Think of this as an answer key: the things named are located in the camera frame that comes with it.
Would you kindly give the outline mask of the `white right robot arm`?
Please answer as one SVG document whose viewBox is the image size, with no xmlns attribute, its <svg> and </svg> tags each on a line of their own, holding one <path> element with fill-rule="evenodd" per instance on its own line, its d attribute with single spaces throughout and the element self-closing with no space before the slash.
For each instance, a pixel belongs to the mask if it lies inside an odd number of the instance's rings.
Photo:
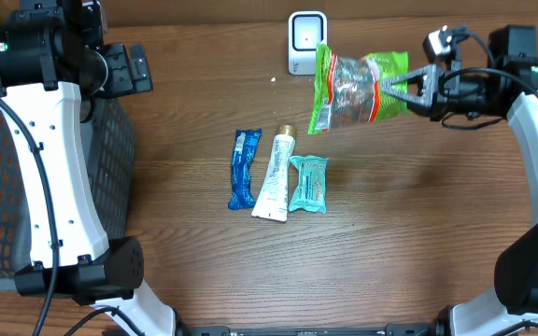
<svg viewBox="0 0 538 336">
<path fill-rule="evenodd" d="M 505 120 L 515 135 L 531 196 L 531 227 L 498 257 L 494 285 L 475 299 L 443 309 L 422 335 L 516 335 L 538 329 L 538 55 L 533 26 L 508 25 L 481 44 L 484 67 L 464 68 L 465 27 L 427 35 L 427 65 L 380 81 L 382 93 L 414 113 L 445 123 L 455 115 Z"/>
</svg>

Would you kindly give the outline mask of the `green gummy candy bag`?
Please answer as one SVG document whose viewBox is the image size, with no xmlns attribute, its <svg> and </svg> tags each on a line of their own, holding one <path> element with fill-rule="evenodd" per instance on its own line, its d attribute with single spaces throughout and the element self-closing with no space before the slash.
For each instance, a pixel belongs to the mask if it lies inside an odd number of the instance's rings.
<svg viewBox="0 0 538 336">
<path fill-rule="evenodd" d="M 327 133 L 407 114 L 406 102 L 383 93 L 380 84 L 384 78 L 406 73 L 408 66 L 406 52 L 376 52 L 353 59 L 318 45 L 308 132 Z"/>
</svg>

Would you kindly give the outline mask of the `white tube gold cap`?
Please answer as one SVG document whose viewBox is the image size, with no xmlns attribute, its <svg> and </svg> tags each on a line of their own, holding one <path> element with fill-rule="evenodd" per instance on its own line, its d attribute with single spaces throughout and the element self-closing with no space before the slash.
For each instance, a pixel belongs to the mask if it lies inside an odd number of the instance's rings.
<svg viewBox="0 0 538 336">
<path fill-rule="evenodd" d="M 282 124 L 277 127 L 272 151 L 253 217 L 286 222 L 288 217 L 288 181 L 290 156 L 296 143 L 295 127 Z"/>
</svg>

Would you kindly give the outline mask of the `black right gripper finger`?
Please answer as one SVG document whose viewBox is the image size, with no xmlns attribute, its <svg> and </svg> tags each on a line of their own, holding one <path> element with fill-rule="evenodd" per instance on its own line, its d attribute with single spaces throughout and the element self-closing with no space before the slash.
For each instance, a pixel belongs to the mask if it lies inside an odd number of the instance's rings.
<svg viewBox="0 0 538 336">
<path fill-rule="evenodd" d="M 428 64 L 401 75 L 381 79 L 379 87 L 382 91 L 391 91 L 395 85 L 401 83 L 418 84 L 425 90 L 433 89 L 437 84 L 437 65 Z"/>
<path fill-rule="evenodd" d="M 395 87 L 383 87 L 381 91 L 388 96 L 406 103 L 406 107 L 421 117 L 429 117 L 434 105 L 435 89 L 426 88 L 420 95 L 398 90 Z"/>
</svg>

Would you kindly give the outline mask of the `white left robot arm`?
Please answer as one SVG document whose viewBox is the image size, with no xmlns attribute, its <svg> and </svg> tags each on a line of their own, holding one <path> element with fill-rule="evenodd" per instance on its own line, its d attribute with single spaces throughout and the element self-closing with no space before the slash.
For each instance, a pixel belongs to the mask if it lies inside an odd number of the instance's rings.
<svg viewBox="0 0 538 336">
<path fill-rule="evenodd" d="M 151 90 L 149 64 L 105 33 L 97 1 L 23 0 L 0 22 L 0 291 L 173 336 L 176 313 L 124 233 L 135 132 L 119 98 Z"/>
</svg>

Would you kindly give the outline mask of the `teal wet wipes pack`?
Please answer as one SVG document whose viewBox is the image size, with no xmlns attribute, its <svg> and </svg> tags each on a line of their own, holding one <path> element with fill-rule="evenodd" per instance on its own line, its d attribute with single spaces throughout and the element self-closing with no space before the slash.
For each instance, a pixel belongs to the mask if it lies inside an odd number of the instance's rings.
<svg viewBox="0 0 538 336">
<path fill-rule="evenodd" d="M 312 213 L 326 213 L 327 158 L 292 156 L 290 163 L 298 171 L 298 183 L 292 194 L 289 211 L 303 209 Z"/>
</svg>

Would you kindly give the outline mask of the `blue snack wrapper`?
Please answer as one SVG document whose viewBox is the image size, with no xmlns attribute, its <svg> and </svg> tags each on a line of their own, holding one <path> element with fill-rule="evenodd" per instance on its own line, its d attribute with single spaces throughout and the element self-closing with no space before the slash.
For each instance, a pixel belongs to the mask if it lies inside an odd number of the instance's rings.
<svg viewBox="0 0 538 336">
<path fill-rule="evenodd" d="M 252 208 L 256 201 L 251 193 L 250 166 L 254 161 L 261 129 L 237 130 L 231 161 L 232 196 L 228 208 L 238 210 Z"/>
</svg>

